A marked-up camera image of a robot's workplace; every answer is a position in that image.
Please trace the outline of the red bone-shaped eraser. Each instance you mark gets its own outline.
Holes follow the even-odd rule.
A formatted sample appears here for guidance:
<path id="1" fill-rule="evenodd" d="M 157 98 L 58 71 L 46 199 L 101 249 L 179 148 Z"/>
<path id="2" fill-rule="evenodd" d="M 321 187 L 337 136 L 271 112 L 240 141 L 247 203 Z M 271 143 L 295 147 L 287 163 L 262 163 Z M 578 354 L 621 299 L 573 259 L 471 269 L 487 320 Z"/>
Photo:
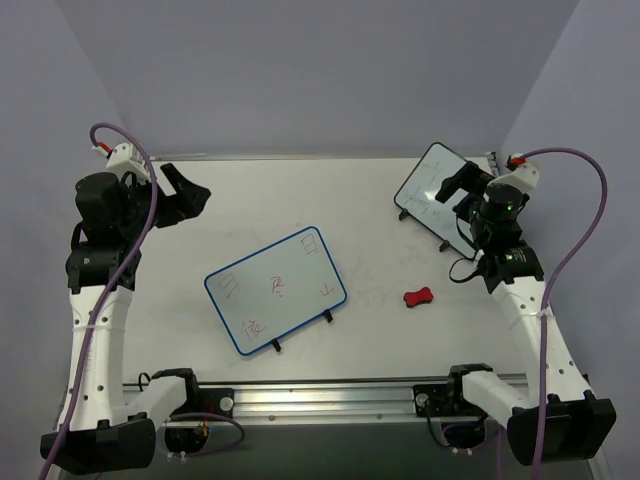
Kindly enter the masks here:
<path id="1" fill-rule="evenodd" d="M 405 292 L 403 301 L 407 308 L 415 308 L 419 305 L 430 304 L 434 295 L 429 287 L 423 287 L 416 291 Z"/>

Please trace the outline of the blue framed whiteboard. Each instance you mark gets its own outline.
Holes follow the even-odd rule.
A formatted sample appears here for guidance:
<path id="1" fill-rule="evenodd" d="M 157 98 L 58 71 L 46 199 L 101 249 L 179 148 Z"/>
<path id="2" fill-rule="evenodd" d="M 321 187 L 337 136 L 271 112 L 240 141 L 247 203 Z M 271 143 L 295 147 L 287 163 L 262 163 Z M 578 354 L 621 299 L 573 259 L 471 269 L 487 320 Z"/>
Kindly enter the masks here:
<path id="1" fill-rule="evenodd" d="M 204 278 L 236 351 L 250 356 L 307 323 L 333 320 L 347 289 L 320 230 L 308 226 Z"/>

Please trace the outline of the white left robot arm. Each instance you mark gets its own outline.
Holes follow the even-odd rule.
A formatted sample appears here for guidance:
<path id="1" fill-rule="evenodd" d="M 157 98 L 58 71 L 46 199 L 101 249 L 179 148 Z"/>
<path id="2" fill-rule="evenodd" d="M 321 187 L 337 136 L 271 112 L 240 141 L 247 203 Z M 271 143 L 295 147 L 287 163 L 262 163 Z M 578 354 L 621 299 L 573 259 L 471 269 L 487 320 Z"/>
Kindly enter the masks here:
<path id="1" fill-rule="evenodd" d="M 190 368 L 159 371 L 133 401 L 124 399 L 124 336 L 139 240 L 153 227 L 199 216 L 211 195 L 172 164 L 160 170 L 174 194 L 136 173 L 96 173 L 75 186 L 81 220 L 65 264 L 72 308 L 69 384 L 58 424 L 40 443 L 47 463 L 73 475 L 149 466 L 159 427 L 173 414 L 190 419 L 201 409 Z"/>

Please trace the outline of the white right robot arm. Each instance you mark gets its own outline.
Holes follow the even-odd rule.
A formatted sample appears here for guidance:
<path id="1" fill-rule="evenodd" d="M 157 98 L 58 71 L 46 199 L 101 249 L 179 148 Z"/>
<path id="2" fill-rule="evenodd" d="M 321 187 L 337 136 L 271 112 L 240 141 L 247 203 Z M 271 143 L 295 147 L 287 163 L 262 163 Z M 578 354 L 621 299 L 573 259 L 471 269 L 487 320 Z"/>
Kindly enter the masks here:
<path id="1" fill-rule="evenodd" d="M 612 402 L 598 398 L 578 370 L 549 305 L 550 281 L 522 238 L 517 216 L 536 185 L 533 168 L 520 163 L 495 178 L 466 161 L 442 182 L 440 203 L 459 190 L 456 217 L 470 226 L 481 277 L 499 306 L 525 366 L 527 393 L 501 380 L 484 363 L 454 365 L 444 400 L 455 412 L 473 406 L 507 433 L 513 455 L 525 466 L 593 458 L 615 421 Z"/>

